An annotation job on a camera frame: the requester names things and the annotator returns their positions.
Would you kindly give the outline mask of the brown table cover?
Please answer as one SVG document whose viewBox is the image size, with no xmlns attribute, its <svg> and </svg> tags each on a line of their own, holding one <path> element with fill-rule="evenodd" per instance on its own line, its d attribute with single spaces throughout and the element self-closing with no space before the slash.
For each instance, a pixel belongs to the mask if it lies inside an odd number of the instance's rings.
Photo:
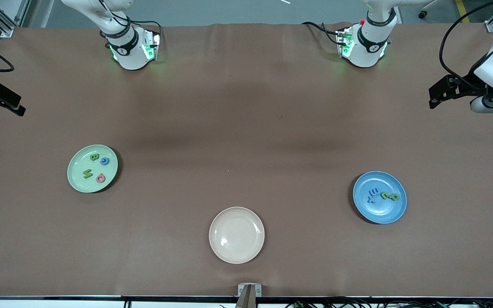
<svg viewBox="0 0 493 308">
<path fill-rule="evenodd" d="M 400 24 L 359 69 L 307 26 L 167 27 L 139 71 L 96 29 L 15 30 L 0 82 L 26 112 L 0 107 L 0 296 L 493 297 L 493 114 L 428 106 L 447 29 Z M 82 193 L 67 167 L 90 145 L 119 169 Z M 355 207 L 372 170 L 405 187 L 397 222 Z M 265 228 L 245 264 L 209 243 L 231 207 Z"/>
</svg>

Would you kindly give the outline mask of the black chair caster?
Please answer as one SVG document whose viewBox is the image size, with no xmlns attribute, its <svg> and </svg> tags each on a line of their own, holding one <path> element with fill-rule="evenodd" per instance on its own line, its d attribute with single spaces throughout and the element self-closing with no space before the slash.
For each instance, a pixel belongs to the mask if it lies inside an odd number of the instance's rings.
<svg viewBox="0 0 493 308">
<path fill-rule="evenodd" d="M 420 10 L 419 10 L 419 15 L 418 15 L 418 18 L 419 19 L 424 19 L 428 12 L 427 10 L 433 6 L 434 4 L 436 4 L 437 2 L 439 2 L 440 0 L 431 0 L 430 2 L 427 2 Z"/>
</svg>

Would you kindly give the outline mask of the white table edge rail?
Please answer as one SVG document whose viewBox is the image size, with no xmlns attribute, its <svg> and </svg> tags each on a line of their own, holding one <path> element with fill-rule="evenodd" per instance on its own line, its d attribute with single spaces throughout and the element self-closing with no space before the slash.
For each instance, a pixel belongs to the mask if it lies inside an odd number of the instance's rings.
<svg viewBox="0 0 493 308">
<path fill-rule="evenodd" d="M 0 308 L 247 308 L 238 296 L 0 296 Z M 493 297 L 262 296 L 254 308 L 493 308 Z"/>
</svg>

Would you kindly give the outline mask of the grey base connector bracket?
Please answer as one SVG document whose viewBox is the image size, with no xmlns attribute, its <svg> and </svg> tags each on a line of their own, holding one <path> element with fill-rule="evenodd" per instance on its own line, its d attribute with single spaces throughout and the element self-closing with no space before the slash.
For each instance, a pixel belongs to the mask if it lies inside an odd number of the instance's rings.
<svg viewBox="0 0 493 308">
<path fill-rule="evenodd" d="M 354 47 L 353 27 L 336 30 L 335 37 L 337 41 L 337 51 L 340 58 L 348 58 Z"/>
<path fill-rule="evenodd" d="M 143 29 L 142 49 L 148 61 L 156 60 L 160 45 L 160 33 Z"/>
</svg>

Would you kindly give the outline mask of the light green plate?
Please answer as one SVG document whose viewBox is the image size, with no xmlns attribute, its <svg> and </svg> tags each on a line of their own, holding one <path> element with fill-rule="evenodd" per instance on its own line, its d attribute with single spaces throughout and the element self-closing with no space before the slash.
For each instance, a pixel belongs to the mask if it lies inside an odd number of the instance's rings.
<svg viewBox="0 0 493 308">
<path fill-rule="evenodd" d="M 96 161 L 90 160 L 90 155 L 98 153 L 99 159 Z M 103 157 L 108 157 L 110 163 L 107 166 L 100 164 Z M 91 169 L 93 176 L 84 179 L 83 171 Z M 119 169 L 118 156 L 108 146 L 105 145 L 90 145 L 79 150 L 70 160 L 67 167 L 67 179 L 71 187 L 81 193 L 97 193 L 108 187 L 109 184 L 116 178 Z M 106 181 L 97 183 L 96 177 L 98 174 L 104 174 Z"/>
</svg>

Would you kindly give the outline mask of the beige plate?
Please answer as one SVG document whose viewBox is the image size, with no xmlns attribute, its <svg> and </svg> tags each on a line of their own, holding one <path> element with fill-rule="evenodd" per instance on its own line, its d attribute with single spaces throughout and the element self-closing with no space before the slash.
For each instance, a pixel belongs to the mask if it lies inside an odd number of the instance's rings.
<svg viewBox="0 0 493 308">
<path fill-rule="evenodd" d="M 231 207 L 215 216 L 208 238 L 211 249 L 221 261 L 245 264 L 262 250 L 265 228 L 254 211 L 244 207 Z"/>
</svg>

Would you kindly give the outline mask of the blue plate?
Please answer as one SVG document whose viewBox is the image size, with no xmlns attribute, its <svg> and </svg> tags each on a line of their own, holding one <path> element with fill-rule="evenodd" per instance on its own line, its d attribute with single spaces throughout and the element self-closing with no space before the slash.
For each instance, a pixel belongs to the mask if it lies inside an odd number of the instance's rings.
<svg viewBox="0 0 493 308">
<path fill-rule="evenodd" d="M 399 195 L 398 201 L 383 199 L 381 194 L 376 196 L 375 204 L 367 202 L 369 191 L 378 188 L 380 193 Z M 391 224 L 397 222 L 407 210 L 407 193 L 402 183 L 393 175 L 372 170 L 362 174 L 353 185 L 353 202 L 358 212 L 368 221 L 376 224 Z"/>
</svg>

